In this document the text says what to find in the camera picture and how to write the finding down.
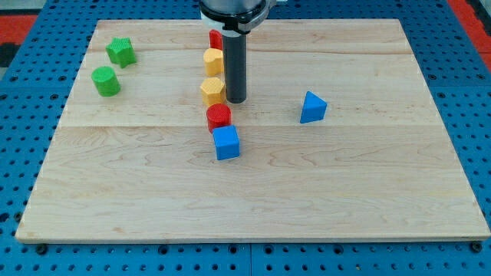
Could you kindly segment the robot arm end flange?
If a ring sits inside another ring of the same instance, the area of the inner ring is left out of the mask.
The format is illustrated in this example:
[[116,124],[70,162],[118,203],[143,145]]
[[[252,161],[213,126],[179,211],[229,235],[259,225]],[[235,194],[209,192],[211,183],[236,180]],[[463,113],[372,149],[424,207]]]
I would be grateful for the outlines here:
[[203,23],[227,37],[247,35],[267,19],[270,10],[288,0],[199,0]]

